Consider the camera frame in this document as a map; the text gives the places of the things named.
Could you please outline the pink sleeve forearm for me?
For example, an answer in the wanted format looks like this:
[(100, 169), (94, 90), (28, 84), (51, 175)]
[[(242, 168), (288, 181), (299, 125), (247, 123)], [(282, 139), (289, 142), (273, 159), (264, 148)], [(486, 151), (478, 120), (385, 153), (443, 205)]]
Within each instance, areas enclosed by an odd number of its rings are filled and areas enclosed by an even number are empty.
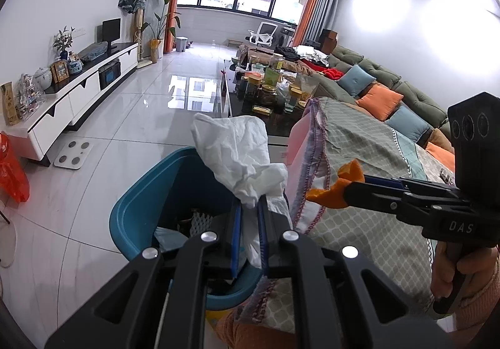
[(454, 314), (456, 330), (451, 336), (457, 348), (465, 348), (477, 335), (496, 306), (499, 298), (499, 275), (495, 273), (487, 285), (472, 298), (467, 298)]

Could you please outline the person's right hand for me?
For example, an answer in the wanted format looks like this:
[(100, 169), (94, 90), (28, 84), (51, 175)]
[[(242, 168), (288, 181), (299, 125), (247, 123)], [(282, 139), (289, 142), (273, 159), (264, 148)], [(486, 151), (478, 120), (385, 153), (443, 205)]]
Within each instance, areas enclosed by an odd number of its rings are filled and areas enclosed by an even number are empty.
[(447, 243), (438, 242), (432, 264), (431, 293), (433, 301), (437, 302), (448, 298), (453, 290), (453, 278), (456, 272), (471, 276), (469, 284), (464, 290), (462, 301), (472, 298), (482, 290), (495, 273), (499, 275), (499, 258), (497, 247), (487, 247), (463, 257), (453, 263), (446, 254)]

